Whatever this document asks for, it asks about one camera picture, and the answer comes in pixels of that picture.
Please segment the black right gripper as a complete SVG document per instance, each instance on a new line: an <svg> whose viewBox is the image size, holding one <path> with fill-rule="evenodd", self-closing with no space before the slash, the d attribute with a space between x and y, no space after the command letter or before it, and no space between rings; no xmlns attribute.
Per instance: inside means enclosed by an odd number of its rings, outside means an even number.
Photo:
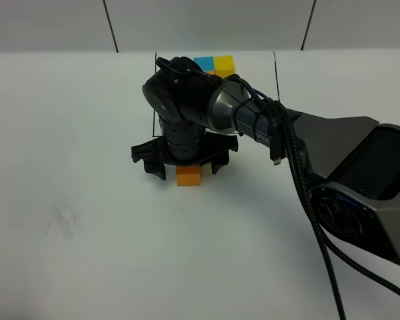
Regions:
<svg viewBox="0 0 400 320"><path fill-rule="evenodd" d="M144 170L166 180L164 164L202 166L211 163L212 174L229 164L229 152L238 151L237 137L210 133L190 120L168 122L159 118L162 136L131 148L134 162L143 160Z"/></svg>

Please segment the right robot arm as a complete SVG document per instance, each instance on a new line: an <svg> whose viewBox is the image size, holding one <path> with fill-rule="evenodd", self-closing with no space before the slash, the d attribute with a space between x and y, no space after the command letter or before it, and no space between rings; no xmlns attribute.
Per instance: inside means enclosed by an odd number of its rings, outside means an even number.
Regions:
<svg viewBox="0 0 400 320"><path fill-rule="evenodd" d="M161 136L132 147L162 179L165 166L217 172L245 135L287 159L313 216L334 237L400 265L400 126L369 117L327 119L286 109L238 75L208 74L187 57L158 58L142 87Z"/></svg>

